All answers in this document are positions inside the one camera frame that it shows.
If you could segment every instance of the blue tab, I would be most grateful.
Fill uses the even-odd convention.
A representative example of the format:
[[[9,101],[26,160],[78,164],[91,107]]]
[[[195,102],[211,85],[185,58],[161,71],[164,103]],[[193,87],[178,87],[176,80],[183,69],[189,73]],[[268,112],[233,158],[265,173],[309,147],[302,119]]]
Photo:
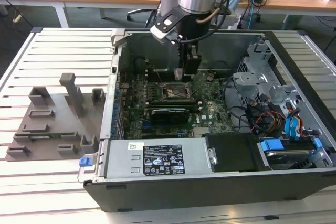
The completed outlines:
[[[280,139],[266,139],[261,142],[261,146],[264,152],[285,149]]]
[[[87,167],[93,165],[93,158],[92,157],[81,157],[79,159],[79,166],[80,167]]]
[[[296,127],[298,126],[299,120],[297,118],[293,118],[292,127],[290,128],[290,136],[294,137],[295,140],[299,140],[299,137],[296,136]]]
[[[285,133],[286,133],[286,135],[289,134],[289,130],[290,130],[290,118],[287,118],[286,123],[285,123]]]
[[[318,138],[315,138],[315,139],[314,139],[314,144],[315,144],[315,146],[316,146],[317,149],[318,149],[318,148],[321,148],[321,147],[323,146],[321,140],[318,139]]]

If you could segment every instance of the barcode sticker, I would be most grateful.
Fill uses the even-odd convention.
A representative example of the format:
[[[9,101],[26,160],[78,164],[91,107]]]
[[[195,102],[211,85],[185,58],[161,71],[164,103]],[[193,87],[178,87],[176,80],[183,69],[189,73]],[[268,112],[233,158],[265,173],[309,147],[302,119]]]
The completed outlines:
[[[142,150],[144,147],[144,142],[129,142],[128,143],[128,149],[129,150]]]

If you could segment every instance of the black cover panel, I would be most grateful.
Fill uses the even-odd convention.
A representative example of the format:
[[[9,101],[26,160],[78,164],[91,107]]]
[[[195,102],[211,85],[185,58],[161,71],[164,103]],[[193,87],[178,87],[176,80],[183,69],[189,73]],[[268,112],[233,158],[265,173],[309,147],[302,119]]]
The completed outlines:
[[[331,172],[226,178],[85,183],[105,212],[206,207],[303,199],[336,184]]]

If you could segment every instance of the blue cable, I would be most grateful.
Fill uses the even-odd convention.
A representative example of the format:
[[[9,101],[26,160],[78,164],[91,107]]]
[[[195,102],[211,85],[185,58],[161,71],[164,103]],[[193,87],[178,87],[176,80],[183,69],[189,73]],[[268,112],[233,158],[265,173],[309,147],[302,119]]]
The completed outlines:
[[[250,30],[250,28],[251,28],[253,11],[254,11],[254,0],[252,0],[252,13],[251,13],[251,17],[250,17],[250,22],[248,23],[247,30]]]

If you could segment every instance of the blue latch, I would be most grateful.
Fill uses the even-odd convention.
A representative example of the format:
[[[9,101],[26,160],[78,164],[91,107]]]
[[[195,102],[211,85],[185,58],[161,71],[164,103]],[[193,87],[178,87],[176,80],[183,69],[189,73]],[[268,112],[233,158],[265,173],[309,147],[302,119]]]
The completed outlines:
[[[318,138],[315,138],[315,139],[314,139],[314,144],[315,144],[315,146],[316,146],[317,149],[318,149],[318,148],[321,148],[321,147],[323,146],[321,140],[318,139]]]
[[[291,137],[294,137],[295,140],[299,140],[299,137],[296,136],[296,127],[299,124],[299,120],[297,118],[293,118],[293,122],[292,122],[292,127],[290,128],[290,133],[289,135]]]
[[[261,146],[264,152],[285,149],[280,139],[266,139],[261,142]]]
[[[87,167],[93,165],[93,158],[92,157],[81,157],[79,159],[79,166],[80,167]]]

